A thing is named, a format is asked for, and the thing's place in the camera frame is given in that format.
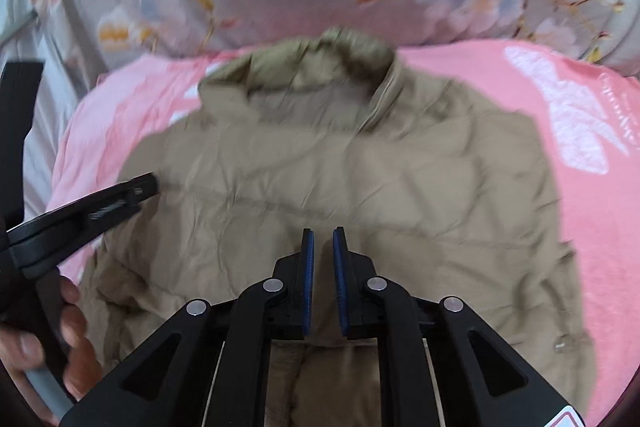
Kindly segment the person's left hand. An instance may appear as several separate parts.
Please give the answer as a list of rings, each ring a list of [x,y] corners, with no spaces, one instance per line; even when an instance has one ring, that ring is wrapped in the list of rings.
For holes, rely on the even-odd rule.
[[[11,327],[1,329],[1,363],[28,406],[45,424],[56,426],[102,377],[96,351],[87,338],[88,323],[78,308],[80,294],[67,277],[60,278],[60,337],[54,347],[65,345],[63,368],[44,351],[36,335]]]

